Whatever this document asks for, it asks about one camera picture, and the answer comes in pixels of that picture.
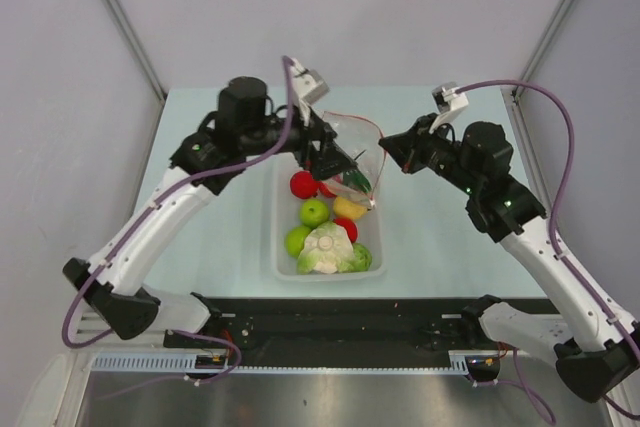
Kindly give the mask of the green spring onion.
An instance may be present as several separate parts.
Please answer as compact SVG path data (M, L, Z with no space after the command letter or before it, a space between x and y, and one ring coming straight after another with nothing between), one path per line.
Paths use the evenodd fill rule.
M358 167L342 172L339 181L342 185L363 194L370 194L373 190L367 176Z

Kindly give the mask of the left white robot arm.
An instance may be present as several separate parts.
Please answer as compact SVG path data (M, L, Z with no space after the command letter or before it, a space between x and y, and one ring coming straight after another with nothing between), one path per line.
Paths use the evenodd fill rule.
M329 91L314 71L291 74L285 116L274 109L265 82L237 77L218 94L217 108L170 158L161 183L105 247L89 259L70 259L63 274L122 340L148 328L182 330L197 345L214 344L221 323L203 298L153 291L145 278L177 233L229 182L249 167L290 153L317 181L356 168L337 134L312 109Z

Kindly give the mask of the clear orange zip bag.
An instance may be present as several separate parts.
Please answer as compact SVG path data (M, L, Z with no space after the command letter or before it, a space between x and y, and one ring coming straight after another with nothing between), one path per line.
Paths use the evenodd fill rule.
M387 157L386 152L378 145L378 141L383 137L382 130L370 119L358 115L325 111L322 119L336 131L337 145L356 161L357 167L367 176L373 190L370 194L363 194L350 189L340 183L340 174L324 183L338 197L344 197L370 210L374 209Z

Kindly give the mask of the cabbage head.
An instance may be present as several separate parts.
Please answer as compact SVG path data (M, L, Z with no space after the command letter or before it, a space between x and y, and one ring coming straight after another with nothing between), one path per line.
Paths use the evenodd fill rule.
M352 242L344 227L327 221L305 236L296 271L301 275L360 273L372 263L373 256L364 245Z

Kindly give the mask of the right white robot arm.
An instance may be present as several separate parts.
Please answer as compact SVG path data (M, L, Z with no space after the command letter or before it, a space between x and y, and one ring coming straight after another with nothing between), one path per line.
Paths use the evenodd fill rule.
M543 205L510 173L514 148L500 125L477 121L452 141L435 121L422 116L379 144L404 173L428 168L467 194L474 227L525 267L562 317L554 323L485 295L464 310L463 340L473 348L496 341L521 349L554 367L580 399L603 399L639 368L638 321L600 292L622 324L616 328L584 285L591 276L570 252L555 253L559 238L549 234Z

